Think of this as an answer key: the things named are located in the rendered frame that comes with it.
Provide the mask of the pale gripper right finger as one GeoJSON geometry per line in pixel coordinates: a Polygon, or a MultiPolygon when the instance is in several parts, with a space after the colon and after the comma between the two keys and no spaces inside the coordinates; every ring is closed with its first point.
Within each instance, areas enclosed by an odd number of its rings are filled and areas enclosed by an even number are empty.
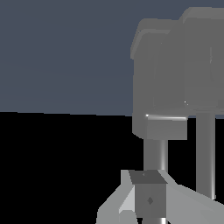
{"type": "Polygon", "coordinates": [[[166,219],[171,224],[224,224],[224,205],[183,185],[164,170],[166,181],[166,219]]]}

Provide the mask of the dark grey square block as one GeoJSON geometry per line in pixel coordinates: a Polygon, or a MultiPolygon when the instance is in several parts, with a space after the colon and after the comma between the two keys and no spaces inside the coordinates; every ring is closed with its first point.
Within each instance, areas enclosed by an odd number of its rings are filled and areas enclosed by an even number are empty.
{"type": "Polygon", "coordinates": [[[145,221],[166,217],[167,182],[158,170],[129,171],[135,186],[135,212],[145,221]]]}

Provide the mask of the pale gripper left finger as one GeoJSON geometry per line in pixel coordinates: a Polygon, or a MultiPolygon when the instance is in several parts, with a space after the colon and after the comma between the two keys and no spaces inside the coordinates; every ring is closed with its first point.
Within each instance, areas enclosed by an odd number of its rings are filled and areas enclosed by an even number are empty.
{"type": "Polygon", "coordinates": [[[135,186],[128,170],[121,170],[121,184],[100,206],[96,224],[137,224],[135,186]]]}

